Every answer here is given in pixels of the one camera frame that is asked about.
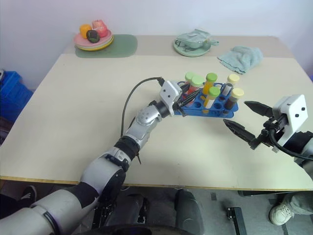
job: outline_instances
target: table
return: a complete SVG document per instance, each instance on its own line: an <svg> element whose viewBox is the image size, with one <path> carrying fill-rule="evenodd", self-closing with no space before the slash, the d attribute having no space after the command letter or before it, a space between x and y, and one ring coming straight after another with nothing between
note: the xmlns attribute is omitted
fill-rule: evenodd
<svg viewBox="0 0 313 235"><path fill-rule="evenodd" d="M309 117L313 117L313 85L276 38L215 37L221 41L220 46L197 58L180 56L170 47L164 50L157 44L153 44L153 51L148 50L151 42L167 45L172 39L172 36L140 36L136 54L127 58L82 59L68 47L0 147L0 178L77 183L84 168L118 140L122 108L137 82L153 76L180 81L187 71L203 76L215 72L218 81L224 82L231 71L219 63L216 55L240 42L259 45L265 58L241 75L238 87L245 90L245 97L239 101L239 111L233 120L258 135L266 118L253 113L243 102L256 100L272 106L291 94L306 96ZM139 109L158 99L159 91L157 82L145 83L136 90L126 111L125 126ZM313 118L309 118L301 130L312 127ZM221 118L167 117L151 133L140 158L142 165L133 160L125 184L313 189L311 178L293 158L282 152L274 153L265 145L251 150L228 130Z"/></svg>

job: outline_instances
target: green plate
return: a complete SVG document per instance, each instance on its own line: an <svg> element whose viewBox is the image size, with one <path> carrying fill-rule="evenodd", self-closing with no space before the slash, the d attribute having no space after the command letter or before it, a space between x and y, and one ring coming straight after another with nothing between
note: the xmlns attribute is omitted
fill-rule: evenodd
<svg viewBox="0 0 313 235"><path fill-rule="evenodd" d="M186 47L180 47L176 43L176 39L175 39L173 41L173 47L175 51L177 51L181 55L188 56L188 57L198 57L198 56L202 56L206 54L210 50L211 45L215 46L215 45L218 45L218 43L219 43L218 41L212 40L212 42L208 41L204 43L203 46L198 49L188 49Z"/></svg>
<svg viewBox="0 0 313 235"><path fill-rule="evenodd" d="M137 38L130 34L114 34L111 45L96 51L75 48L75 54L81 58L121 58L133 55L137 50Z"/></svg>

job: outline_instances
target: pink plate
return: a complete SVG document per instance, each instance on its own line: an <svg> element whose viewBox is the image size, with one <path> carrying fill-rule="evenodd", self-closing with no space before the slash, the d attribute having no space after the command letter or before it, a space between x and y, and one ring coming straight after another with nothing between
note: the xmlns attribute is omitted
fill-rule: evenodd
<svg viewBox="0 0 313 235"><path fill-rule="evenodd" d="M85 39L82 37L80 33L76 34L74 37L74 43L80 47L96 47L103 43L105 43L107 40L109 40L112 36L111 31L108 30L107 36L100 38L100 40L97 43L91 43L88 41L88 39Z"/></svg>

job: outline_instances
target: pants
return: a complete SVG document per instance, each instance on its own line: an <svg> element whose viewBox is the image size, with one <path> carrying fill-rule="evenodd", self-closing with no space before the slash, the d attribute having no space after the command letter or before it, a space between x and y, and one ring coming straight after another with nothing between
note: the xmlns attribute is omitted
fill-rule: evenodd
<svg viewBox="0 0 313 235"><path fill-rule="evenodd" d="M5 218L18 210L29 207L32 201L29 198L15 200L12 197L0 194L0 219Z"/></svg>
<svg viewBox="0 0 313 235"><path fill-rule="evenodd" d="M313 191L288 193L284 202L295 214L313 214Z"/></svg>

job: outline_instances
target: white wall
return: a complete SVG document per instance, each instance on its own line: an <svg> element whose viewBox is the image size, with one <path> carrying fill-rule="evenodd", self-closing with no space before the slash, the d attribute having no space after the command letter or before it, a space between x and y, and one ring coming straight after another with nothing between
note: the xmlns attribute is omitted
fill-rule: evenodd
<svg viewBox="0 0 313 235"><path fill-rule="evenodd" d="M272 35L313 74L313 0L0 0L0 67L36 88L79 25L103 19L114 33Z"/></svg>

